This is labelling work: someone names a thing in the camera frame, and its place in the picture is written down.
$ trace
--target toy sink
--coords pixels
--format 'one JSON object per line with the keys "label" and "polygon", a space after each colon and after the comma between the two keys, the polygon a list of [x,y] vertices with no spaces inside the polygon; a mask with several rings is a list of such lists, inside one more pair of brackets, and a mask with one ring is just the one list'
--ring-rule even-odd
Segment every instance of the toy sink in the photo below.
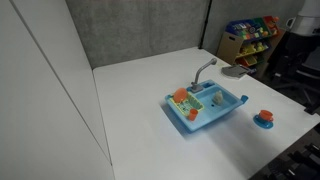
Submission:
{"label": "toy sink", "polygon": [[[243,96],[240,100],[212,80],[202,82],[200,85],[203,87],[203,90],[197,93],[192,93],[191,87],[188,87],[188,97],[181,103],[175,103],[173,101],[173,94],[165,97],[166,102],[177,115],[178,119],[191,132],[219,119],[223,115],[244,104],[247,100],[246,96]],[[218,91],[221,91],[223,96],[223,102],[220,105],[215,104],[212,100],[215,93]],[[188,119],[189,110],[191,108],[195,108],[199,112],[194,121]]]}

